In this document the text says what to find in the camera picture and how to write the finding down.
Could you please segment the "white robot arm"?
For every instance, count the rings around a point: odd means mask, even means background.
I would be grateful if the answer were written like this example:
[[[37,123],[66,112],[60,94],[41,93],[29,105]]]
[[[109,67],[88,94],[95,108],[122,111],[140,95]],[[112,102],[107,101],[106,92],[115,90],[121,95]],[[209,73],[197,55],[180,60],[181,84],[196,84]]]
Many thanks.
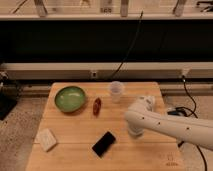
[[[213,120],[159,114],[153,96],[139,96],[124,113],[129,132],[138,136],[144,129],[213,151]]]

